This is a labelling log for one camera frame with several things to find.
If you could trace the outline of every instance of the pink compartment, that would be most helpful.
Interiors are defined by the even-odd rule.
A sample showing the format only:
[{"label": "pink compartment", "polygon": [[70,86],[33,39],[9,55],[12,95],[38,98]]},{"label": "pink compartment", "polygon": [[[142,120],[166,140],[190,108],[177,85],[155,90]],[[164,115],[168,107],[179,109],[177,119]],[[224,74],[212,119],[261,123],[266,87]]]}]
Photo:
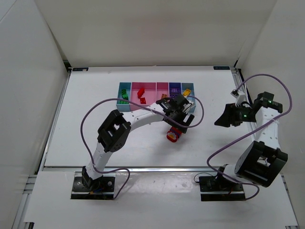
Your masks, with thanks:
[{"label": "pink compartment", "polygon": [[168,90],[168,83],[157,83],[157,97],[156,100],[161,99],[162,94],[167,94],[167,97],[170,97]]},{"label": "pink compartment", "polygon": [[[141,104],[140,103],[140,99],[138,99],[138,91],[144,88],[145,92],[142,95],[142,98],[144,97],[146,100],[146,104],[142,104],[144,106],[149,106],[151,104],[153,104],[154,102],[156,102],[156,83],[141,83],[141,82],[132,82],[132,90],[131,90],[131,98],[130,100],[132,102],[135,102],[137,104]],[[131,111],[135,111],[140,109],[139,107],[130,104],[130,110]]]}]

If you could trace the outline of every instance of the red block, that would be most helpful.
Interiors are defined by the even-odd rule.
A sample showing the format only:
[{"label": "red block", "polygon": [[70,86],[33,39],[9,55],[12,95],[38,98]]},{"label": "red block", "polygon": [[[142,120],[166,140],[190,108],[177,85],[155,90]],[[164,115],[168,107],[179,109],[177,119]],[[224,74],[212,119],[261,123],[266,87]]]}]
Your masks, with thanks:
[{"label": "red block", "polygon": [[143,97],[143,98],[140,98],[140,103],[141,103],[141,104],[146,104],[146,100],[145,100],[144,97]]},{"label": "red block", "polygon": [[142,95],[144,94],[145,90],[144,88],[141,88],[139,91],[138,91],[138,99],[140,99],[142,97]]}]

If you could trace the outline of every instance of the blue compartment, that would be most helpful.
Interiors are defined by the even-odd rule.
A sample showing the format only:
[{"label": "blue compartment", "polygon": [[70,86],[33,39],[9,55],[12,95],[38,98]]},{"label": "blue compartment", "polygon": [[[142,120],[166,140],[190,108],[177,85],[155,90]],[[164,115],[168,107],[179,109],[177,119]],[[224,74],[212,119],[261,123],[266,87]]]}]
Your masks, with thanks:
[{"label": "blue compartment", "polygon": [[[126,89],[128,99],[130,100],[130,98],[131,98],[131,95],[130,95],[131,87],[132,87],[131,82],[121,82],[119,84],[118,98],[122,99],[122,89]],[[129,104],[120,104],[120,101],[117,101],[116,107],[119,111],[122,111],[122,112],[129,112],[130,111]]]},{"label": "blue compartment", "polygon": [[[194,84],[193,83],[182,83],[182,91],[181,94],[183,94],[183,92],[186,89],[190,89],[192,92],[190,93],[191,96],[195,96],[195,91],[194,91]],[[194,112],[195,108],[196,108],[196,100],[194,98],[188,98],[188,100],[191,100],[194,102],[195,106],[192,107],[192,109],[190,110],[190,112]]]}]

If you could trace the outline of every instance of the red compartment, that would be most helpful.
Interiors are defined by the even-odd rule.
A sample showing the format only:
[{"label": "red compartment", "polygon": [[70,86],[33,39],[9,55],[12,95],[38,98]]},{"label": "red compartment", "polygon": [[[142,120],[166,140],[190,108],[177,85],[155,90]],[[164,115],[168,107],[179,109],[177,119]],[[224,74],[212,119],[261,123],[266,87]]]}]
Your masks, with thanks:
[{"label": "red compartment", "polygon": [[[145,97],[146,104],[144,106],[149,106],[156,102],[156,83],[147,83],[147,82],[132,82],[131,98],[132,102],[141,104],[140,99],[138,98],[138,91],[144,88],[145,92],[142,97]],[[140,109],[139,107],[130,104],[130,110],[135,111]]]}]

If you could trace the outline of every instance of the black mounting plate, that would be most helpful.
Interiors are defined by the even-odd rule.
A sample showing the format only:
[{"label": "black mounting plate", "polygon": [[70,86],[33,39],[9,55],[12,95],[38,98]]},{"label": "black mounting plate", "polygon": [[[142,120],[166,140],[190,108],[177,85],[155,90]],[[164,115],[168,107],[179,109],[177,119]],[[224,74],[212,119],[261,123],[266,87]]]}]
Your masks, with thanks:
[{"label": "black mounting plate", "polygon": [[245,199],[243,185],[233,184],[231,190],[219,187],[208,187],[207,182],[215,177],[199,177],[201,201],[240,201]]},{"label": "black mounting plate", "polygon": [[74,177],[71,199],[113,199],[115,177],[102,176],[100,182],[103,189],[90,194],[90,191],[81,182],[81,174]]}]

